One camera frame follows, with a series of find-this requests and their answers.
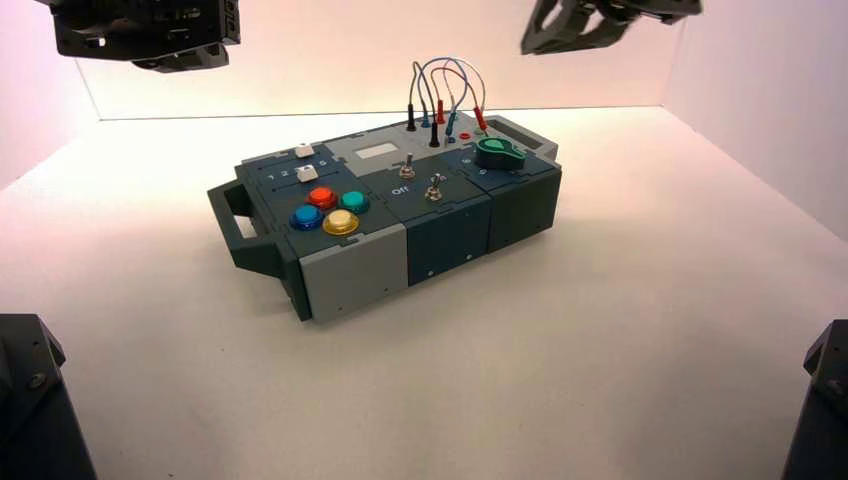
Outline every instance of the wire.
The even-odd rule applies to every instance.
[[[418,97],[421,99],[421,109],[423,111],[427,111],[427,105],[424,103],[424,96],[421,94],[421,75],[424,73],[424,69],[421,68],[421,64],[417,61],[412,62],[412,83],[409,85],[409,103],[412,103],[412,87],[415,85],[415,80],[418,79]],[[433,114],[436,113],[436,104],[433,102],[433,94],[430,93],[430,84],[427,82],[427,79],[424,79],[424,86],[427,88],[427,96],[430,97],[430,107],[433,108]]]
[[[486,82],[483,80],[483,76],[480,75],[480,72],[477,70],[477,67],[475,67],[474,65],[469,63],[467,60],[463,60],[461,58],[454,57],[451,60],[453,60],[454,63],[461,62],[464,65],[471,68],[471,70],[474,70],[474,74],[477,75],[477,79],[480,80],[480,85],[482,85],[482,87],[483,87],[483,103],[480,104],[480,110],[482,110],[482,111],[486,110]],[[449,60],[445,60],[445,64],[443,66],[447,66],[448,61]],[[448,85],[448,93],[450,94],[450,97],[451,97],[451,105],[453,105],[454,104],[453,91],[451,90],[450,84],[448,83],[447,76],[448,76],[447,72],[443,70],[442,71],[442,77],[444,78],[445,83]]]
[[[462,72],[462,79],[465,80],[465,89],[462,91],[462,97],[460,97],[459,99],[458,104],[461,104],[462,101],[465,100],[466,95],[468,95],[468,75],[465,73],[465,69],[462,68],[462,65],[453,57],[436,57],[430,60],[429,62],[425,63],[418,74],[418,81],[421,82],[421,80],[423,79],[426,84],[427,78],[425,77],[424,72],[426,71],[427,67],[433,62],[440,62],[442,60],[453,62],[454,64],[456,64],[457,68],[459,68],[459,71]],[[454,105],[454,107],[451,109],[451,113],[456,113],[456,105]]]
[[[459,77],[459,78],[460,78],[460,80],[462,80],[462,74],[461,74],[461,73],[459,73],[459,72],[457,72],[456,70],[454,70],[454,69],[452,69],[452,68],[450,68],[450,67],[436,67],[436,68],[434,68],[434,69],[430,70],[430,79],[432,79],[432,80],[433,80],[433,85],[434,85],[434,86],[436,85],[436,80],[435,80],[435,79],[433,79],[433,74],[434,74],[434,73],[436,73],[436,72],[438,72],[439,70],[441,70],[441,71],[442,71],[442,75],[445,77],[445,84],[446,84],[446,85],[448,85],[448,87],[450,87],[450,83],[448,82],[447,72],[451,72],[451,73],[453,73],[454,75],[456,75],[457,77]],[[472,96],[472,97],[474,97],[474,106],[476,107],[477,105],[479,105],[479,104],[477,103],[477,92],[475,92],[475,91],[474,91],[474,87],[473,87],[470,83],[468,83],[468,80],[465,80],[465,83],[466,83],[466,84],[468,84],[468,88],[471,90],[471,96]]]

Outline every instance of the display screen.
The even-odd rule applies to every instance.
[[[367,160],[369,158],[376,157],[378,155],[384,155],[389,152],[394,152],[397,150],[397,147],[394,143],[386,142],[381,143],[380,145],[375,145],[373,147],[363,148],[362,150],[357,150],[356,154],[359,155],[359,158],[363,160]]]

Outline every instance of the white wall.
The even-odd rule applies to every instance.
[[[442,54],[481,68],[492,108],[660,103],[679,27],[645,21],[607,50],[523,57],[534,4],[245,0],[243,43],[229,48],[227,68],[80,65],[105,119],[405,110],[409,62]]]
[[[56,53],[53,19],[33,0],[0,13],[0,188],[97,121],[72,59]]]
[[[708,0],[666,107],[848,239],[848,3]]]

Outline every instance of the green button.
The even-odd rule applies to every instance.
[[[362,192],[347,192],[342,195],[339,206],[353,213],[362,213],[368,210],[368,198]]]

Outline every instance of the black connector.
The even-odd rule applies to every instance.
[[[417,130],[416,127],[415,127],[415,107],[413,107],[412,104],[410,103],[409,105],[406,106],[406,111],[408,113],[407,121],[406,121],[406,131],[407,132],[414,132],[415,130]]]
[[[439,122],[436,121],[436,115],[433,115],[433,125],[430,127],[430,146],[433,148],[441,145],[439,143]]]

